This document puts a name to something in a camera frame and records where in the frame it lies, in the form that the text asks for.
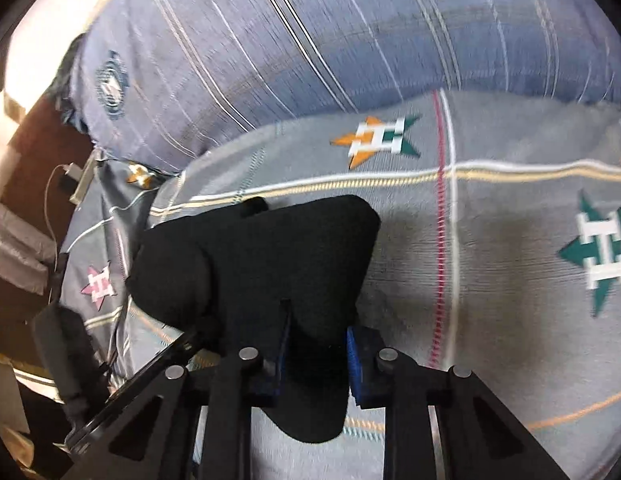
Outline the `blue plaid pillow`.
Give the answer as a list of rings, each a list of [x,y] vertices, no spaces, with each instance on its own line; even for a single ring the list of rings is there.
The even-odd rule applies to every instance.
[[[291,118],[435,89],[621,103],[595,0],[110,0],[50,86],[106,154],[166,174]]]

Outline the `brown wooden headboard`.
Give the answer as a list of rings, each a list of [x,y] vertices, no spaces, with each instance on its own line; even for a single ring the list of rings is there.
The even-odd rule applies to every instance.
[[[70,194],[60,189],[62,166],[84,166],[90,137],[64,124],[50,96],[41,96],[30,109],[0,159],[0,203],[34,228],[53,229],[64,240],[74,212]],[[0,278],[0,353],[38,366],[40,359],[30,322],[48,297],[17,288]]]

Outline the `grey star-patterned bed sheet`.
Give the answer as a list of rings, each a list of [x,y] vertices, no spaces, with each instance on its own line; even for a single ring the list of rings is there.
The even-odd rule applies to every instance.
[[[266,126],[139,186],[101,159],[76,209],[61,301],[114,380],[176,338],[124,281],[147,226],[260,196],[341,194],[380,214],[363,321],[418,362],[469,367],[573,479],[621,455],[621,104],[444,91]]]

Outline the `white folded cloth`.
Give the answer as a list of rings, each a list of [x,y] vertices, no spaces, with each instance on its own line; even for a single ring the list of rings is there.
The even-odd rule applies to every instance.
[[[0,203],[0,278],[42,296],[54,260],[54,241]]]

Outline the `black pants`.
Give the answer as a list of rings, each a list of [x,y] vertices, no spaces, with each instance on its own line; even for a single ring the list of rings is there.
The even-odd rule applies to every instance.
[[[380,223],[355,195],[275,209],[251,198],[144,232],[126,288],[207,351],[257,349],[266,415],[297,441],[324,443],[347,416],[347,332]]]

